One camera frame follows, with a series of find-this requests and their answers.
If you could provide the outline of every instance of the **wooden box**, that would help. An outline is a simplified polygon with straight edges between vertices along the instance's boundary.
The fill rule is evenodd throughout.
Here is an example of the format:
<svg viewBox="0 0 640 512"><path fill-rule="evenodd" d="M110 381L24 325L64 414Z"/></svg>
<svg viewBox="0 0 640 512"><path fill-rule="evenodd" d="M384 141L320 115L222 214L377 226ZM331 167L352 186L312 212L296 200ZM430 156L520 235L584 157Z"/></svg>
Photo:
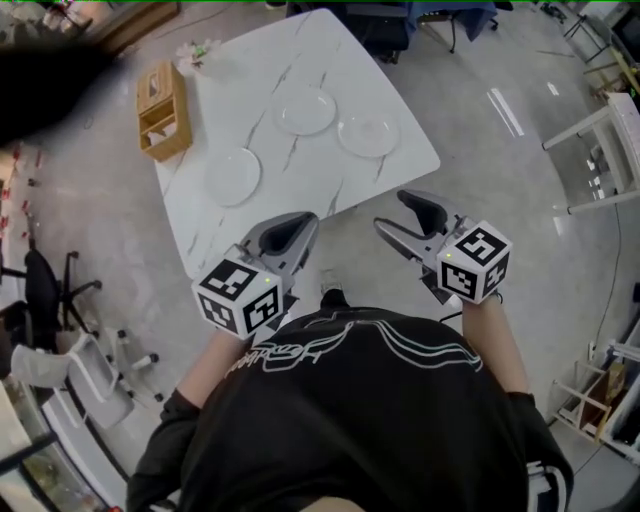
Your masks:
<svg viewBox="0 0 640 512"><path fill-rule="evenodd" d="M184 77L171 61L160 62L138 80L136 109L140 149L154 160L163 162L191 146Z"/></svg>

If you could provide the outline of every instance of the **gray floor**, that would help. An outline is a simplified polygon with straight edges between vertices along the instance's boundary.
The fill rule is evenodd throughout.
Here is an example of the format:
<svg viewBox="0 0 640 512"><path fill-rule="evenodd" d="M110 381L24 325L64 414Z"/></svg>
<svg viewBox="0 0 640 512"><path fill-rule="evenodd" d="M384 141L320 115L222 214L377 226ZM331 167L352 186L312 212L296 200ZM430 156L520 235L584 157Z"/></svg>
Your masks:
<svg viewBox="0 0 640 512"><path fill-rule="evenodd" d="M225 41L281 16L260 4L189 7L138 44L123 69L98 87L97 99L44 139L48 156L34 200L40 248L59 271L67 250L80 251L75 280L104 282L89 297L89 309L104 325L126 326L140 348L160 354L147 382L165 394L212 331L193 302L153 164L137 146L135 80L154 60L175 57L185 41ZM397 66L383 69L442 161L440 170L410 186L448 197L514 242L502 292L532 390L546 413L558 400L549 396L551 380L594 339L602 317L616 259L616 212L564 215L568 201L589 197L588 150L580 141L549 153L541 149L541 141L597 108L562 27L530 4L515 4L499 20L497 32L486 30L473 43L459 30L455 55L441 42L450 40L449 25L434 24L415 35ZM523 136L512 136L502 121L487 95L492 88L502 92ZM631 311L631 287L640 279L639 213L640 202L619 207L622 255L601 340L618 335ZM297 314L317 307L318 270L328 267L341 276L353 304L433 318L450 312L417 281L417 269L377 238L375 216L410 219L388 193L323 221L297 283ZM156 422L153 408L140 407L105 434L127 470Z"/></svg>

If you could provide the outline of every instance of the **marble table top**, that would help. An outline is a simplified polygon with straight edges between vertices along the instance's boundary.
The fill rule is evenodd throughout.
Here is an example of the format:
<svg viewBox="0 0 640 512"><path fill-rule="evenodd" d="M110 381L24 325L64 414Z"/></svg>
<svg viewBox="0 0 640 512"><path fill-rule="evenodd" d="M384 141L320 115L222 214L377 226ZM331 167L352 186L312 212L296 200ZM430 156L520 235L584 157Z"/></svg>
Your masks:
<svg viewBox="0 0 640 512"><path fill-rule="evenodd" d="M186 77L193 145L156 162L171 229L191 278L262 220L295 211L323 219L440 166L378 64L327 10L228 41L206 68L207 76ZM315 135L285 133L273 120L272 96L300 85L319 87L336 101L336 119ZM391 116L400 131L399 143L381 158L356 156L338 140L339 118L371 110ZM224 208L209 196L204 179L214 172L210 156L230 146L255 153L262 176L249 199Z"/></svg>

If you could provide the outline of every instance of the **sneaker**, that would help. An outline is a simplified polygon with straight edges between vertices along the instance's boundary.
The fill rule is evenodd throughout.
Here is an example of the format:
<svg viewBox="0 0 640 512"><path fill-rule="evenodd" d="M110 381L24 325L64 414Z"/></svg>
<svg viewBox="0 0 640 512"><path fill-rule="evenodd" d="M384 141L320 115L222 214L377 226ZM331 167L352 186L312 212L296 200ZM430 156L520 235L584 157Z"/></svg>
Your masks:
<svg viewBox="0 0 640 512"><path fill-rule="evenodd" d="M329 290L342 291L342 283L333 269L320 272L320 293L324 296Z"/></svg>

